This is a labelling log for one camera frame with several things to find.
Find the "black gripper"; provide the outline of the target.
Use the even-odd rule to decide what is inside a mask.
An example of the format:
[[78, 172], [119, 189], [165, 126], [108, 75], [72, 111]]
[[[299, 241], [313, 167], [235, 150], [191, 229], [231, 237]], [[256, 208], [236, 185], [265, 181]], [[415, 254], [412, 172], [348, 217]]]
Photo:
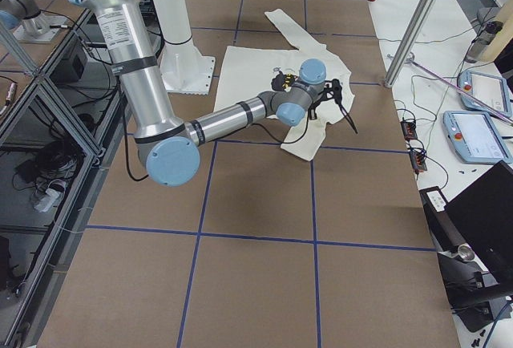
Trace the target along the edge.
[[342, 96], [342, 85], [339, 79], [332, 79], [325, 83], [325, 87], [323, 91], [318, 94], [318, 98], [310, 105], [308, 110], [309, 119], [317, 119], [316, 109], [321, 105], [321, 103], [326, 101], [334, 101], [338, 106], [340, 112], [343, 114], [348, 124], [351, 126], [353, 131], [357, 133], [357, 127], [349, 112], [344, 108], [342, 104], [343, 96]]

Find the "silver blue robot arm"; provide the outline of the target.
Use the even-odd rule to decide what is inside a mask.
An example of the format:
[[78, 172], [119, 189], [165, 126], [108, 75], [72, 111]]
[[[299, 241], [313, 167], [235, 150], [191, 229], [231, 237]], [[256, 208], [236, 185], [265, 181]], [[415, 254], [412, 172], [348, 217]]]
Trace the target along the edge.
[[349, 69], [308, 36], [281, 10], [269, 13], [278, 30], [297, 48], [295, 70], [265, 70], [270, 89], [251, 99], [222, 103], [207, 115], [183, 120], [175, 114], [171, 92], [209, 92], [215, 60], [193, 42], [185, 0], [152, 0], [164, 41], [156, 54], [139, 8], [141, 0], [69, 0], [90, 10], [107, 45], [134, 116], [141, 164], [156, 183], [175, 187], [190, 181], [200, 166], [201, 145], [230, 136], [263, 119], [289, 127], [285, 146], [298, 154], [304, 144], [311, 160], [322, 138], [314, 122], [336, 123], [348, 116], [353, 94]]
[[19, 42], [49, 43], [67, 17], [46, 14], [35, 0], [1, 0], [1, 23]]

